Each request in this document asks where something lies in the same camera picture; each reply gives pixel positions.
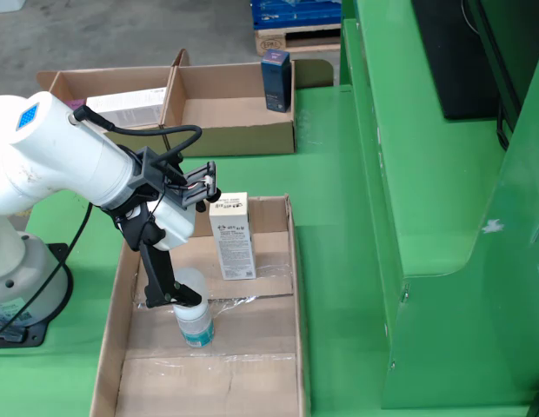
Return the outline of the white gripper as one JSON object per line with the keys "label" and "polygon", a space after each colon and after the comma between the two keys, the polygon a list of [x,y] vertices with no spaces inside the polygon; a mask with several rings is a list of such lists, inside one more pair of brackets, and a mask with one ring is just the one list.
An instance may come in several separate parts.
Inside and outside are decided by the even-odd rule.
{"label": "white gripper", "polygon": [[196,208],[181,208],[170,199],[142,202],[137,216],[120,219],[125,241],[142,257],[148,277],[144,288],[148,308],[201,304],[203,298],[197,291],[175,279],[169,251],[188,242],[195,229],[196,211],[204,213],[207,202],[215,203],[220,197],[221,190],[216,188],[215,194],[198,201]]}

